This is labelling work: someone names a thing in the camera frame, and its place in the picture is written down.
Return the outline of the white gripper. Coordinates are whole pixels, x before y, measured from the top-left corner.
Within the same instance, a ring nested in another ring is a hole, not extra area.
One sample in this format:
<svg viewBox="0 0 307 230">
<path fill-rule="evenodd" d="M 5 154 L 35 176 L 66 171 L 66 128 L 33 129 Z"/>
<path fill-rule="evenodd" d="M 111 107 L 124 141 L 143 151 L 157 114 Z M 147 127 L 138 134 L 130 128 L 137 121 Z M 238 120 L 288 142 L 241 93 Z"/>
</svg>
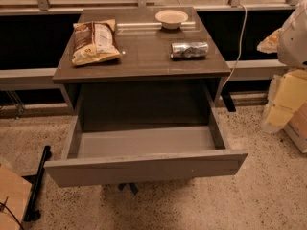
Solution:
<svg viewBox="0 0 307 230">
<path fill-rule="evenodd" d="M 279 28 L 262 40 L 257 50 L 277 53 L 278 60 L 289 66 L 307 68 L 307 0 Z M 307 101 L 307 71 L 295 69 L 283 76 L 274 75 L 268 92 L 260 127 L 276 133 L 293 118 Z"/>
</svg>

